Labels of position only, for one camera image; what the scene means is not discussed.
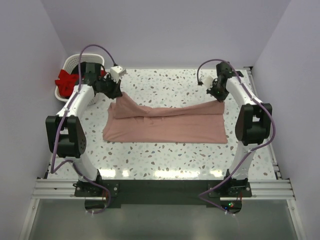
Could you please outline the pink t shirt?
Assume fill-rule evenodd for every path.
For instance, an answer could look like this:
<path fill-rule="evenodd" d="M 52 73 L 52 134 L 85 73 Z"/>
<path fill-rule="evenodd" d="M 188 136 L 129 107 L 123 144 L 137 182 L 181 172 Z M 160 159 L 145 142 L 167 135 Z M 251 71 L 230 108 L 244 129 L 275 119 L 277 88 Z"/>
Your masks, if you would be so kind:
<path fill-rule="evenodd" d="M 225 105 L 217 100 L 179 108 L 137 104 L 123 93 L 109 105 L 104 141 L 226 144 Z"/>

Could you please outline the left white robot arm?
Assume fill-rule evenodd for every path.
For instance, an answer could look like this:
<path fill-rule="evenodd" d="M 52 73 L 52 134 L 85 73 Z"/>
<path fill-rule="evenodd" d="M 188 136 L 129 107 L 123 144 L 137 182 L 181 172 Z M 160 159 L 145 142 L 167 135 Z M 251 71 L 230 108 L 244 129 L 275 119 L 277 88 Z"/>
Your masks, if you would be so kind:
<path fill-rule="evenodd" d="M 81 116 L 97 94 L 109 99 L 122 96 L 121 79 L 126 69 L 115 64 L 108 71 L 100 63 L 79 63 L 72 71 L 78 80 L 64 107 L 45 120 L 49 149 L 52 152 L 50 173 L 54 174 L 65 163 L 72 165 L 81 182 L 95 182 L 99 171 L 86 154 L 87 139 Z"/>

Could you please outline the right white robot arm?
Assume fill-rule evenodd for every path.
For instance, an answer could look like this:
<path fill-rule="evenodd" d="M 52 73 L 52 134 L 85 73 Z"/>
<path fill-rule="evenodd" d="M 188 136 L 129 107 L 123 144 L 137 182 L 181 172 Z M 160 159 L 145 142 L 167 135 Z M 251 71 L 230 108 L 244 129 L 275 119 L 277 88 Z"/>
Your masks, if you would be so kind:
<path fill-rule="evenodd" d="M 206 93 L 219 102 L 231 95 L 239 107 L 234 130 L 238 146 L 228 174 L 231 179 L 240 181 L 248 178 L 255 152 L 264 147 L 265 139 L 269 138 L 272 106 L 258 99 L 242 80 L 242 73 L 234 71 L 228 62 L 217 64 L 216 74 L 216 78 L 204 80 Z"/>

